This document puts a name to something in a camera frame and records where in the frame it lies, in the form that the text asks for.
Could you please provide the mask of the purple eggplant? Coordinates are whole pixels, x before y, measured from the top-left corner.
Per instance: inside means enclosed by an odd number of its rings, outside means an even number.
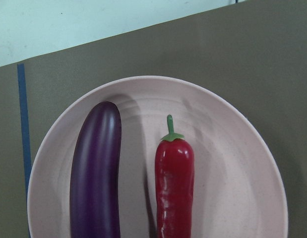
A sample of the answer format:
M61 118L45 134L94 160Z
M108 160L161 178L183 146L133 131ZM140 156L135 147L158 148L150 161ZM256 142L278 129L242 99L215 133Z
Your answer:
M76 142L70 177L70 236L119 238L118 175L121 117L112 102L97 104Z

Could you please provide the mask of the pink plate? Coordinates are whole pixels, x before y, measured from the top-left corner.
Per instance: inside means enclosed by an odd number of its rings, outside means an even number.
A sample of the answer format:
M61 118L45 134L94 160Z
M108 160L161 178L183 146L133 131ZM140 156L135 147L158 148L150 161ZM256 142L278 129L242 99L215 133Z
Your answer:
M123 238L155 236L154 157L167 115L195 157L191 235L194 238L285 238L283 182L267 145L250 122L216 94L193 83L137 76L100 86L55 121L34 160L28 188L33 238L68 238L69 181L78 133L101 101L122 118L119 168Z

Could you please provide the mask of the red chili pepper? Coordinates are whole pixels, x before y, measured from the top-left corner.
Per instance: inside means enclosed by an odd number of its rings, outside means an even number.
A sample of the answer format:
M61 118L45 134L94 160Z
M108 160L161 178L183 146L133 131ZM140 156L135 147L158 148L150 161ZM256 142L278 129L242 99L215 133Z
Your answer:
M167 116L168 134L155 155L157 237L191 237L194 186L194 152L184 136L174 131Z

